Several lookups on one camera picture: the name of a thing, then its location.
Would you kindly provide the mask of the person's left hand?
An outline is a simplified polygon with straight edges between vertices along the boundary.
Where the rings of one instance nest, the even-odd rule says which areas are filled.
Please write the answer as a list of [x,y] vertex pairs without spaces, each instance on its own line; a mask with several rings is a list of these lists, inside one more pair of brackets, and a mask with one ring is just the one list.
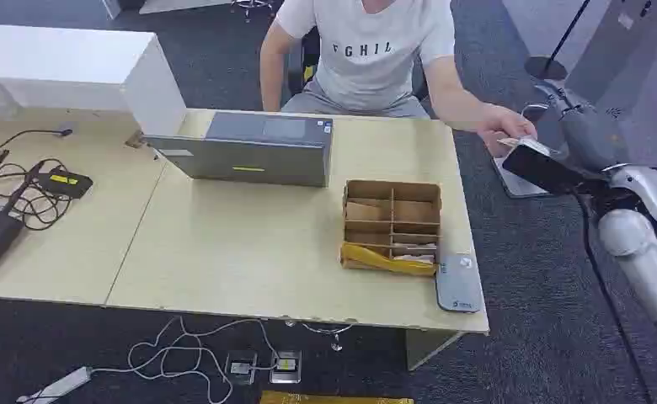
[[484,103],[480,109],[477,134],[492,157],[503,157],[510,148],[499,140],[523,137],[537,138],[534,124],[505,107]]

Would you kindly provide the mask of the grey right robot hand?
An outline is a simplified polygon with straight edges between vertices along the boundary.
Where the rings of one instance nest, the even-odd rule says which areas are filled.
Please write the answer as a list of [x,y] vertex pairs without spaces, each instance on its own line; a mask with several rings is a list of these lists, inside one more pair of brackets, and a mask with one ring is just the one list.
[[617,122],[585,99],[553,82],[534,86],[546,101],[528,104],[521,116],[532,123],[552,111],[561,133],[560,146],[531,137],[503,140],[510,148],[494,167],[506,193],[515,199],[589,193],[600,188],[601,172],[629,160]]

